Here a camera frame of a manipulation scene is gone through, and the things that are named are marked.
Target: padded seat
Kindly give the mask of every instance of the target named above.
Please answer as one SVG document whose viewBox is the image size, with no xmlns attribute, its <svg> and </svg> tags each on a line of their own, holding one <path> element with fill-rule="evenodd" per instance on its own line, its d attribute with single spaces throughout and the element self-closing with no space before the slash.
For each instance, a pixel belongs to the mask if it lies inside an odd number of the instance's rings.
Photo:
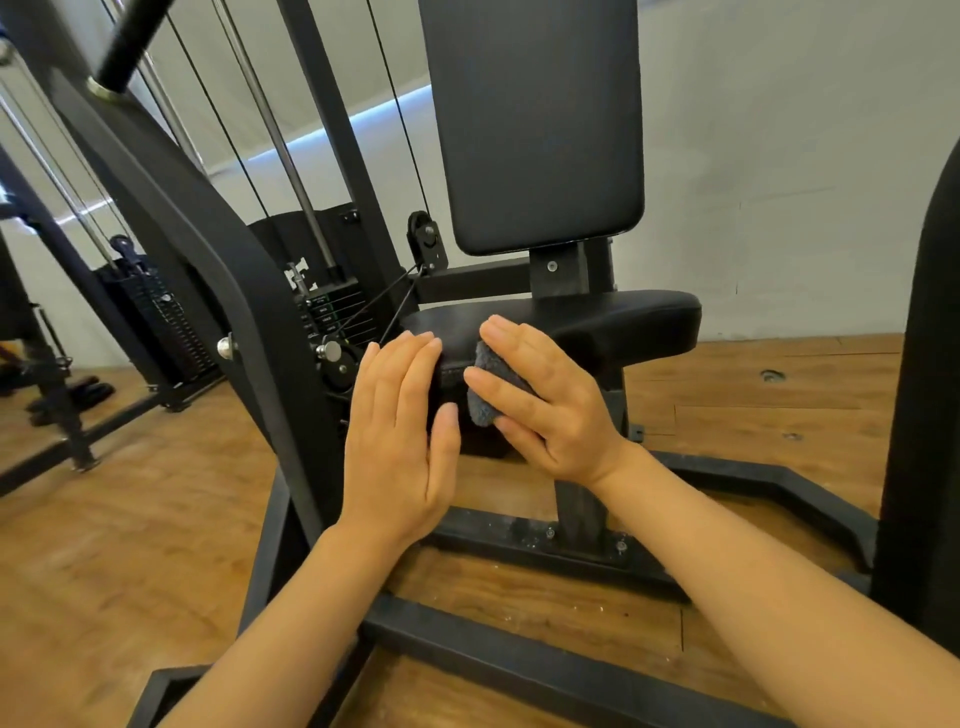
<svg viewBox="0 0 960 728">
<path fill-rule="evenodd" d="M 413 333 L 433 331 L 444 340 L 438 367 L 441 390 L 459 389 L 463 370 L 476 358 L 480 325 L 494 313 L 549 334 L 597 376 L 614 367 L 690 351 L 697 343 L 701 307 L 696 296 L 679 291 L 616 291 L 427 308 L 405 317 L 402 324 Z"/>
</svg>

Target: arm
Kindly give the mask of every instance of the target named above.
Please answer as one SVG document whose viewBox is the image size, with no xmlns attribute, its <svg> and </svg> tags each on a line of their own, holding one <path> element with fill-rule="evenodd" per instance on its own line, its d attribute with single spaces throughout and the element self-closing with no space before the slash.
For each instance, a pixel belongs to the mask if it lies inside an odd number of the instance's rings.
<svg viewBox="0 0 960 728">
<path fill-rule="evenodd" d="M 620 437 L 593 378 L 545 334 L 499 317 L 480 330 L 540 396 L 467 370 L 470 388 L 505 414 L 504 436 L 603 500 L 798 724 L 956 723 L 960 660 Z"/>
<path fill-rule="evenodd" d="M 453 499 L 455 405 L 427 440 L 427 390 L 441 352 L 407 332 L 360 364 L 350 408 L 340 520 L 303 566 L 161 723 L 162 728 L 302 728 L 403 551 Z"/>
</svg>

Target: black pad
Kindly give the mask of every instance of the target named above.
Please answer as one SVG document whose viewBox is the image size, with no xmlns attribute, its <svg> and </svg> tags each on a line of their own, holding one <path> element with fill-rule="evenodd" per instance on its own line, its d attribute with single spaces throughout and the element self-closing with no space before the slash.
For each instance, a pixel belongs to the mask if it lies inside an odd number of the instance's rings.
<svg viewBox="0 0 960 728">
<path fill-rule="evenodd" d="M 420 0 L 457 245 L 617 234 L 643 214 L 636 0 Z"/>
<path fill-rule="evenodd" d="M 688 352 L 700 330 L 700 302 L 679 291 L 618 291 L 514 301 L 477 301 L 427 308 L 402 320 L 414 333 L 444 340 L 439 386 L 453 392 L 476 358 L 480 325 L 494 313 L 551 336 L 597 376 L 609 369 Z"/>
</svg>

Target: black backrest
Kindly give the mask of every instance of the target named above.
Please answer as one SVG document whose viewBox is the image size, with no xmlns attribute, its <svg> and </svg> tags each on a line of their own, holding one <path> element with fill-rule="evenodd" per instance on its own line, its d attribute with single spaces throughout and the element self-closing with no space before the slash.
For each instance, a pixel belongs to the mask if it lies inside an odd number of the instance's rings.
<svg viewBox="0 0 960 728">
<path fill-rule="evenodd" d="M 636 0 L 420 0 L 420 18 L 464 252 L 639 221 Z"/>
</svg>

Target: person's right hand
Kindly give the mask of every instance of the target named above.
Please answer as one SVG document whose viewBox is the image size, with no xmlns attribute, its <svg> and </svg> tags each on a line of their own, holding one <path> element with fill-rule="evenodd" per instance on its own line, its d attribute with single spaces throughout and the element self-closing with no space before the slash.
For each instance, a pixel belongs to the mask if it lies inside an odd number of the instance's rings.
<svg viewBox="0 0 960 728">
<path fill-rule="evenodd" d="M 531 465 L 598 490 L 620 467 L 630 444 L 613 426 L 596 380 L 549 336 L 526 324 L 491 316 L 480 336 L 539 395 L 468 367 L 469 388 L 503 412 L 494 421 L 497 429 Z"/>
</svg>

